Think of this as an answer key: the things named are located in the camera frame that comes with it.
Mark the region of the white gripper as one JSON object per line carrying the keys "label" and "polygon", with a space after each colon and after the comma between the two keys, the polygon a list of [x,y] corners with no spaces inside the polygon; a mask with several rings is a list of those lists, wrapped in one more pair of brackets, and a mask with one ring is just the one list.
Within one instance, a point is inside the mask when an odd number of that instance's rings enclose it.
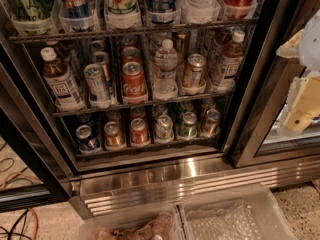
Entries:
{"label": "white gripper", "polygon": [[276,55],[299,57],[301,65],[315,70],[306,77],[294,78],[280,116],[278,133],[296,136],[320,115],[320,10],[310,18],[304,30],[299,30],[277,49]]}

